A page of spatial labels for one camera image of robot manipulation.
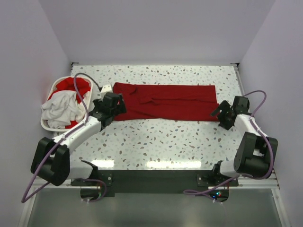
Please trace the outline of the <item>dark red t-shirt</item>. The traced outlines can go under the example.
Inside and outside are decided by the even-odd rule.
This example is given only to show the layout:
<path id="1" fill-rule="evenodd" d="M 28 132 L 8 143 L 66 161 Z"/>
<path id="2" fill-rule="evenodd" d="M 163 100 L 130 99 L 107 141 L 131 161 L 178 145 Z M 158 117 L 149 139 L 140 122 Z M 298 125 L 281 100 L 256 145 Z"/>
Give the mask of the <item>dark red t-shirt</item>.
<path id="1" fill-rule="evenodd" d="M 136 85 L 117 82 L 113 91 L 123 95 L 126 106 L 126 113 L 117 116 L 116 121 L 218 121 L 211 116 L 219 105 L 214 85 Z"/>

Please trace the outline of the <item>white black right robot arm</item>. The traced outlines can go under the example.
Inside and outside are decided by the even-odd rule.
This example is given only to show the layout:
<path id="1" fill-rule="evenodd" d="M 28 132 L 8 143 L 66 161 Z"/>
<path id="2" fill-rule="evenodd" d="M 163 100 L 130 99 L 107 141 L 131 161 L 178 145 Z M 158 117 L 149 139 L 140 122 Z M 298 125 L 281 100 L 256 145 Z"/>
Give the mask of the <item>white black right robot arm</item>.
<path id="1" fill-rule="evenodd" d="M 228 177 L 235 179 L 242 175 L 260 180 L 272 174 L 278 141 L 262 131 L 249 108 L 248 98 L 236 96 L 232 105 L 224 100 L 211 114 L 217 117 L 220 127 L 226 130 L 235 127 L 242 135 L 234 159 L 219 161 L 212 169 L 211 181 L 217 186 L 223 185 Z"/>

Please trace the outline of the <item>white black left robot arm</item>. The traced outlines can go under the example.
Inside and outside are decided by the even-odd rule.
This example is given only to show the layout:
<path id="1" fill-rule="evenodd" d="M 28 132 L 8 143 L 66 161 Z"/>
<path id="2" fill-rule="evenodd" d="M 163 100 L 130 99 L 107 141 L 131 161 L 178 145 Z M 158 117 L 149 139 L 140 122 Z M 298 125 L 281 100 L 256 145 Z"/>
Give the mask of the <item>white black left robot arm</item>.
<path id="1" fill-rule="evenodd" d="M 98 168 L 88 161 L 72 162 L 71 154 L 87 139 L 105 129 L 114 118 L 126 113 L 122 94 L 108 92 L 93 101 L 94 109 L 79 124 L 52 139 L 42 138 L 36 148 L 31 173 L 59 186 L 68 179 L 82 179 L 86 185 L 98 181 Z"/>

